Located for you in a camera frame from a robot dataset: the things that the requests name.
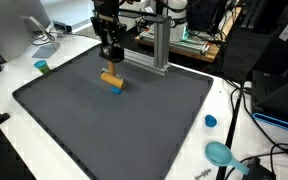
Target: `black rubber mat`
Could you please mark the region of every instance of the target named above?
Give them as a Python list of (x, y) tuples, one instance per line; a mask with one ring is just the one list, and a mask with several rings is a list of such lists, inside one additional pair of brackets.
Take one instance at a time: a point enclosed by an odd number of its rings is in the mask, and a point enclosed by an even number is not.
[(213, 80), (171, 68), (158, 76), (127, 63), (113, 94), (100, 79), (107, 61), (94, 47), (14, 92), (92, 179), (164, 179)]

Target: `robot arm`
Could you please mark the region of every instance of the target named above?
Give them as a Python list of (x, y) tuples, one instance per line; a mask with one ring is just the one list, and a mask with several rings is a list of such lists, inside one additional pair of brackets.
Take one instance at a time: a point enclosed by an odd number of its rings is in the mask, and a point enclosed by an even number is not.
[(124, 49), (120, 46), (120, 33), (126, 32), (126, 25), (118, 20), (119, 6), (140, 0), (93, 0), (94, 17), (91, 18), (95, 34), (100, 36), (102, 45), (100, 56), (113, 63), (124, 59)]

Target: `desk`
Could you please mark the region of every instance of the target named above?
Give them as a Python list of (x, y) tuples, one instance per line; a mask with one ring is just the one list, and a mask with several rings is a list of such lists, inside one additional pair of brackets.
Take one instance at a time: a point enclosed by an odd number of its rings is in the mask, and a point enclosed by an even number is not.
[[(100, 43), (80, 36), (66, 36), (59, 38), (59, 41), (61, 47), (47, 59), (51, 69)], [(0, 73), (0, 112), (9, 113), (11, 118), (1, 124), (0, 128), (37, 179), (89, 179), (12, 97), (13, 91), (40, 76), (33, 66), (38, 59), (31, 58), (36, 50), (37, 47), (31, 46), (19, 58), (3, 65)], [(168, 173), (167, 180), (192, 180), (207, 168), (212, 169), (208, 178), (216, 177), (218, 168), (205, 158), (204, 148), (209, 141), (224, 143), (226, 140), (232, 118), (229, 101), (232, 88), (224, 80), (213, 78), (213, 87)], [(205, 126), (204, 117), (207, 114), (217, 118), (216, 127)]]
[[(250, 83), (246, 83), (245, 87), (251, 87)], [(246, 104), (248, 110), (251, 110), (251, 97), (246, 95)], [(259, 154), (269, 153), (273, 146), (266, 137), (256, 127), (253, 120), (249, 117), (244, 109), (243, 101), (239, 110), (237, 118), (237, 124), (232, 144), (232, 152), (237, 160), (255, 156)], [(278, 128), (276, 126), (258, 121), (259, 125), (264, 131), (277, 143), (288, 143), (288, 131)], [(261, 164), (268, 170), (271, 170), (270, 158), (262, 157)], [(288, 155), (280, 154), (273, 156), (274, 170), (277, 179), (288, 179)], [(230, 179), (240, 180), (241, 173), (234, 171), (230, 176)]]
[[(232, 16), (230, 16), (224, 26), (223, 26), (223, 32), (224, 34), (228, 35), (233, 27), (233, 22), (236, 21), (237, 17), (239, 16), (240, 12), (241, 12), (242, 8), (237, 7), (235, 8), (235, 10), (233, 10), (233, 14)], [(145, 40), (142, 39), (140, 36), (137, 36), (135, 38), (135, 42), (138, 44), (142, 44), (145, 46), (154, 46), (154, 42), (151, 40)], [(185, 43), (185, 42), (179, 42), (179, 44), (186, 44), (186, 46), (189, 46), (190, 44)], [(205, 55), (200, 54), (199, 52), (197, 52), (197, 50), (195, 52), (189, 51), (188, 49), (185, 49), (185, 47), (179, 48), (175, 45), (173, 45), (172, 43), (170, 43), (170, 52), (176, 53), (176, 54), (180, 54), (183, 56), (187, 56), (190, 58), (194, 58), (194, 59), (198, 59), (201, 61), (206, 61), (206, 62), (210, 62), (213, 63), (216, 59), (216, 57), (218, 56), (219, 52), (220, 52), (220, 48), (218, 48), (216, 45), (212, 45), (210, 47), (210, 49), (206, 52)]]

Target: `blue bottle cap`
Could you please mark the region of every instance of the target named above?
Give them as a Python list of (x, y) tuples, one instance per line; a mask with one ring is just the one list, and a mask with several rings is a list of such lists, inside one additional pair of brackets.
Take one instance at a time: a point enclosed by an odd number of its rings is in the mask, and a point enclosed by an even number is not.
[(212, 115), (205, 116), (205, 124), (207, 127), (214, 127), (217, 124), (217, 120)]
[(120, 90), (119, 88), (117, 88), (117, 87), (115, 87), (115, 86), (113, 86), (113, 87), (111, 88), (111, 90), (112, 90), (112, 92), (113, 92), (114, 94), (122, 94), (122, 90)]
[(43, 66), (45, 66), (45, 65), (46, 65), (46, 61), (45, 61), (45, 60), (37, 61), (37, 62), (34, 64), (34, 66), (35, 66), (36, 68), (41, 68), (41, 67), (43, 67)]

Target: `blue spoon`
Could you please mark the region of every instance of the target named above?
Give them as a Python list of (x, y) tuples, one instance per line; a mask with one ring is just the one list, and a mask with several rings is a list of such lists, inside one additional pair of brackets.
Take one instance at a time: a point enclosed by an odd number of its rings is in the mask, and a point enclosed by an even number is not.
[(206, 158), (214, 165), (219, 167), (233, 166), (235, 169), (247, 175), (249, 168), (244, 164), (238, 162), (231, 152), (231, 150), (224, 144), (219, 142), (210, 142), (205, 147)]

